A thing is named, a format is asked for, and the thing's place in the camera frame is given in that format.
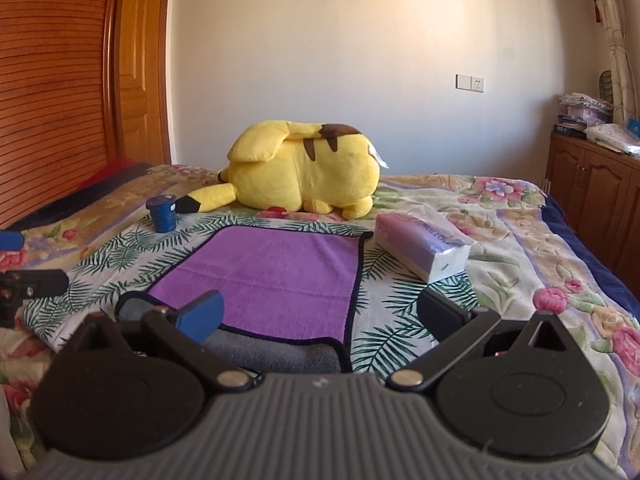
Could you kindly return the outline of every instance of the metal screw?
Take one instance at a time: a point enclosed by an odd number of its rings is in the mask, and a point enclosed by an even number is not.
[[[420,372],[406,368],[394,372],[391,380],[398,386],[419,386],[424,381],[424,377]]]
[[[242,388],[249,383],[249,376],[242,370],[227,370],[216,377],[216,380],[225,388]]]

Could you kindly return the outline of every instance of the brown stripe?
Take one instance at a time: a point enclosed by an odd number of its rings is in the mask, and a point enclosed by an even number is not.
[[[325,138],[362,134],[362,132],[359,132],[353,126],[346,124],[323,124],[319,133]]]
[[[313,139],[303,139],[302,143],[305,145],[306,154],[311,160],[316,160],[316,147],[314,146]]]
[[[329,143],[332,152],[338,151],[338,137],[327,137],[326,142]]]

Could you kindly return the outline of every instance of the black gripper pad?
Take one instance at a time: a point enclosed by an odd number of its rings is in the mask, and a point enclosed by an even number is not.
[[[53,450],[24,480],[616,480],[593,455],[545,463],[482,453],[452,436],[424,397],[372,374],[266,376],[217,397],[179,441],[123,462]]]

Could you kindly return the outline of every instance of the pikachu plush toy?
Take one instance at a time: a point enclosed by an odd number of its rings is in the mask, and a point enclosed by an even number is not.
[[[229,151],[224,184],[179,198],[178,213],[206,212],[238,200],[248,207],[328,214],[347,220],[371,210],[380,166],[372,143],[345,124],[262,121],[245,130]]]

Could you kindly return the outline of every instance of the curtain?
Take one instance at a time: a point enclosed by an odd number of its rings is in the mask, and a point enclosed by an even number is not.
[[[607,32],[613,79],[613,120],[626,125],[636,117],[636,88],[625,44],[625,15],[622,0],[596,0]]]

